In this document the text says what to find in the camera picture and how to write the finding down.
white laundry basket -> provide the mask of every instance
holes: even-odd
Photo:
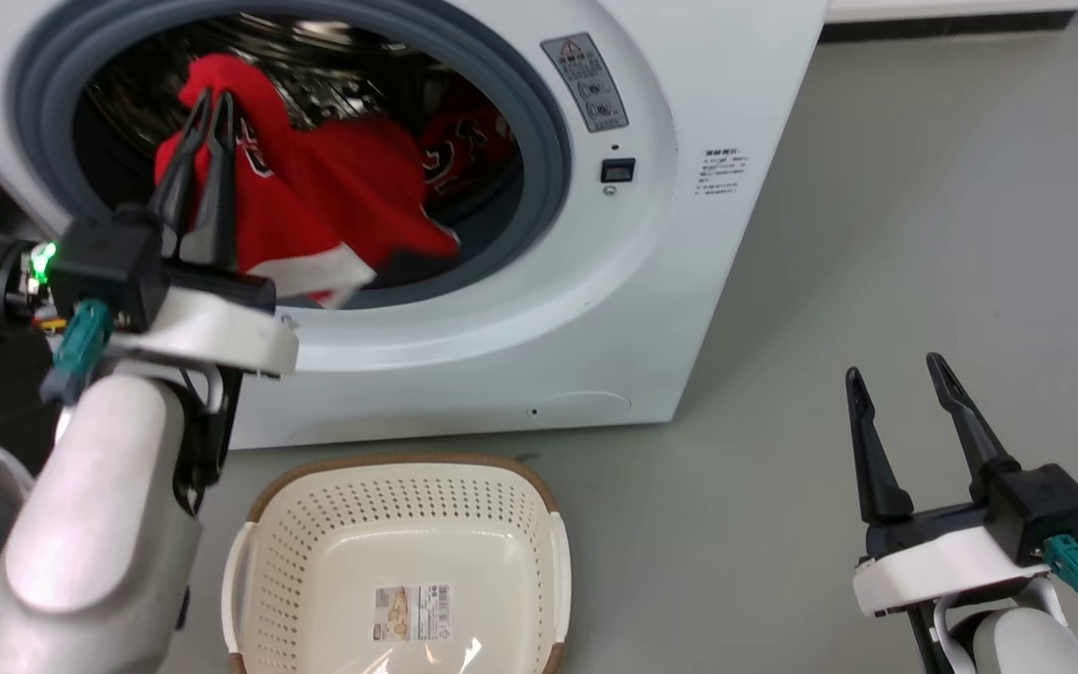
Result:
[[[555,499],[501,457],[305,465],[261,494],[223,572],[237,674],[553,674],[570,605]]]

green light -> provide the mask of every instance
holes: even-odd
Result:
[[[31,257],[31,274],[36,277],[36,280],[41,283],[47,283],[47,263],[51,263],[53,256],[56,255],[56,244],[54,242],[49,242],[46,246],[39,249]]]

washing machine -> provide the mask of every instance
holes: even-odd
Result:
[[[0,187],[53,234],[144,200],[202,52],[266,66],[307,127],[471,86],[512,148],[438,208],[460,259],[284,300],[296,374],[245,383],[232,446],[667,422],[826,5],[0,0]]]

gray floor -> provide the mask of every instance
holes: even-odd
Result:
[[[906,619],[863,619],[852,594],[842,374],[862,368],[918,507],[955,503],[967,473],[928,350],[1019,459],[1078,478],[1078,22],[820,47],[671,425],[356,450],[529,460],[571,536],[570,674],[921,671]],[[340,451],[232,457],[168,673],[225,671],[232,535],[275,474]]]

white washing machine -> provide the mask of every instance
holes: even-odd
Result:
[[[245,384],[232,446],[667,422],[826,5],[0,0],[0,179],[55,231],[106,214],[151,188],[142,141],[120,136],[155,74],[103,80],[151,63],[129,51],[243,13],[290,25],[291,42],[359,29],[382,65],[421,54],[482,91],[516,156],[452,206],[454,230],[480,233],[460,264],[341,311],[281,308],[299,372]]]

